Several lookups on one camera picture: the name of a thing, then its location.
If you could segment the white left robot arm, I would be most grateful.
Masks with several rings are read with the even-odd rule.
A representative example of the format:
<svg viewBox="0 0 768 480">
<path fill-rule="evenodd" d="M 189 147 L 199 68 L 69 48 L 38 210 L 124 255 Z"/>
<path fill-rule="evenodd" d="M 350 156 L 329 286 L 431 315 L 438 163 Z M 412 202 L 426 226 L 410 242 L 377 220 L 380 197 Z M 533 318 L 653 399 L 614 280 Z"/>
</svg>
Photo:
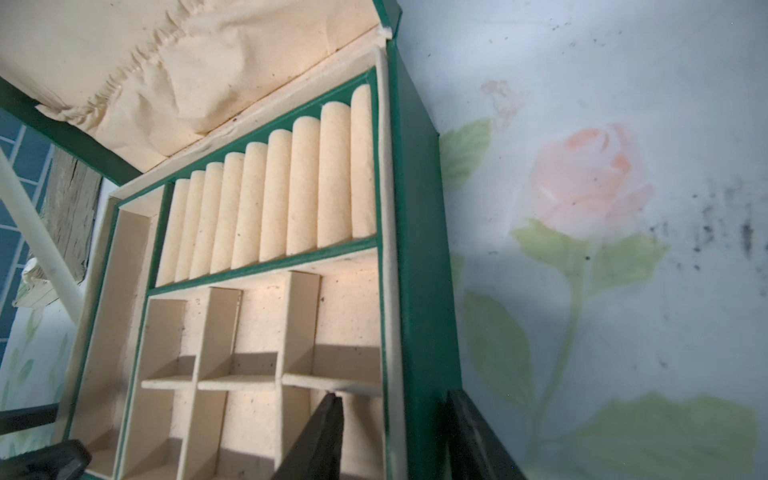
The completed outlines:
<svg viewBox="0 0 768 480">
<path fill-rule="evenodd" d="M 70 320 L 78 324 L 83 311 L 83 295 L 5 155 L 1 156 L 1 200 L 51 281 Z M 59 409 L 57 403 L 52 403 L 3 411 L 1 433 L 16 433 L 50 424 L 56 420 Z M 82 442 L 65 440 L 3 460 L 1 477 L 80 479 L 91 460 L 91 454 Z"/>
</svg>

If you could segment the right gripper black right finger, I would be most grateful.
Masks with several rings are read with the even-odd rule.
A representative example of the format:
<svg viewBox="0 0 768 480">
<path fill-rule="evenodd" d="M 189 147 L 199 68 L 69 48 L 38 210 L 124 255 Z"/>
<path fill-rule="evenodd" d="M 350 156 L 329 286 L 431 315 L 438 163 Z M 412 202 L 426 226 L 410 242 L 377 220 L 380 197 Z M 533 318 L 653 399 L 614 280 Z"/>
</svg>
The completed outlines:
<svg viewBox="0 0 768 480">
<path fill-rule="evenodd" d="M 453 479 L 527 479 L 464 390 L 447 392 L 447 422 Z"/>
</svg>

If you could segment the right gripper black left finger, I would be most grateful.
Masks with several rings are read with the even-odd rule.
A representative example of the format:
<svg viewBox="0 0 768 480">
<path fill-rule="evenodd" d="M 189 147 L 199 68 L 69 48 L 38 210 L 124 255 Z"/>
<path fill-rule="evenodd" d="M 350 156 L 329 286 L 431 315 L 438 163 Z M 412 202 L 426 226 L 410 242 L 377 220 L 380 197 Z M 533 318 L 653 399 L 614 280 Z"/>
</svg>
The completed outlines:
<svg viewBox="0 0 768 480">
<path fill-rule="evenodd" d="M 339 480 L 343 432 L 342 398 L 329 392 L 272 478 Z"/>
</svg>

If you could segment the floral table mat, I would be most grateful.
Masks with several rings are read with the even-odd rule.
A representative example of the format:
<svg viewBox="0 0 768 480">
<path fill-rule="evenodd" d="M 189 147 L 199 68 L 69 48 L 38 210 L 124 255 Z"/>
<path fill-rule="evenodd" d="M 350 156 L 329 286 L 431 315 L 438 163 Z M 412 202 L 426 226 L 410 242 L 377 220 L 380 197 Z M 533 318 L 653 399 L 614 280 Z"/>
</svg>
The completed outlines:
<svg viewBox="0 0 768 480">
<path fill-rule="evenodd" d="M 456 389 L 527 479 L 765 478 L 766 3 L 395 2 Z"/>
</svg>

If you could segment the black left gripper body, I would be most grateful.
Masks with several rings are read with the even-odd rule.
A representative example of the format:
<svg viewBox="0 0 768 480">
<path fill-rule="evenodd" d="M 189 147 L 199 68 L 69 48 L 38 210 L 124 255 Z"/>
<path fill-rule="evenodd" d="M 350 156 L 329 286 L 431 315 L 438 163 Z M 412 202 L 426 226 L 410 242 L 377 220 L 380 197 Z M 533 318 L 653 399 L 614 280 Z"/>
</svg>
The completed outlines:
<svg viewBox="0 0 768 480">
<path fill-rule="evenodd" d="M 1 412 L 1 434 L 16 433 L 51 424 L 59 404 Z M 1 461 L 2 479 L 80 479 L 92 455 L 79 440 L 66 440 Z"/>
</svg>

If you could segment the green jewelry box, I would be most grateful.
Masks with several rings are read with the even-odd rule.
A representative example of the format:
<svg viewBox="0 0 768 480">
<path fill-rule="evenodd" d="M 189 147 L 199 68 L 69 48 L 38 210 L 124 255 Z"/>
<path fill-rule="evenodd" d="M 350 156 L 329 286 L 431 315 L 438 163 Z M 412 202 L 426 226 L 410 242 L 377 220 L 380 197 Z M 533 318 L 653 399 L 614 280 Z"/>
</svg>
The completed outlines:
<svg viewBox="0 0 768 480">
<path fill-rule="evenodd" d="M 5 1 L 1 104 L 117 186 L 56 418 L 82 479 L 448 479 L 438 135 L 395 1 Z"/>
</svg>

